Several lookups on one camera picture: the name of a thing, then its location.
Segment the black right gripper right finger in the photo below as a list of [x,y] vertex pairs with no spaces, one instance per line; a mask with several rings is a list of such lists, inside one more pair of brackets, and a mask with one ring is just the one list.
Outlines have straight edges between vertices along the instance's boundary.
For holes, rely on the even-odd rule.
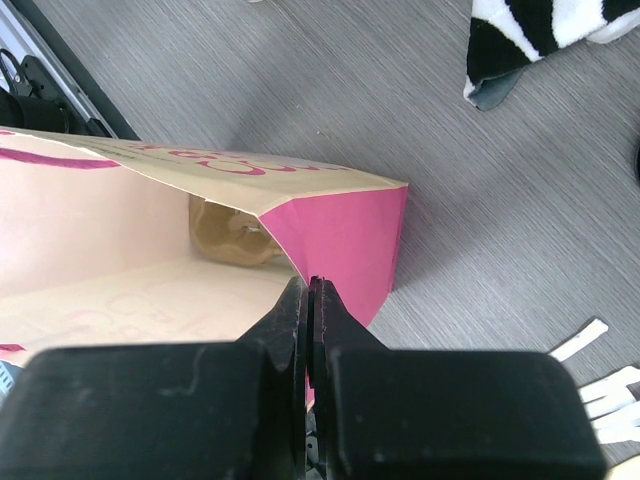
[[309,302],[307,371],[314,393],[311,411],[317,442],[317,459],[312,460],[312,465],[322,479],[329,479],[328,427],[334,416],[331,411],[330,353],[335,349],[385,350],[386,347],[349,313],[330,280],[320,277],[311,279]]

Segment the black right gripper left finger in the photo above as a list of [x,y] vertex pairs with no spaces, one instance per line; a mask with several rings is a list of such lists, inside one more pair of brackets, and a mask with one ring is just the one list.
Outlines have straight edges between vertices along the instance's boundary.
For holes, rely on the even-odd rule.
[[261,372],[254,479],[306,477],[308,287],[291,278],[275,305],[244,333],[268,359]]

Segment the brown cardboard cup carrier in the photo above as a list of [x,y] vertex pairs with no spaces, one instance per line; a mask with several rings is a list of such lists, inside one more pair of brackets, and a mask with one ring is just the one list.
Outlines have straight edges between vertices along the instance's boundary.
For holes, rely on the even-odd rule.
[[255,216],[195,195],[189,197],[189,234],[194,247],[215,262],[254,267],[284,256]]

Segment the pink paper gift bag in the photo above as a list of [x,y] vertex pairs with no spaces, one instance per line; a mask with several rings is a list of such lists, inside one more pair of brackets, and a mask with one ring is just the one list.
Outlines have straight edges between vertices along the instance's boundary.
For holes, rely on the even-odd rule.
[[[369,325],[392,290],[404,182],[345,166],[1,131],[1,371],[63,346],[234,340],[323,277]],[[204,257],[189,197],[255,216],[284,256]]]

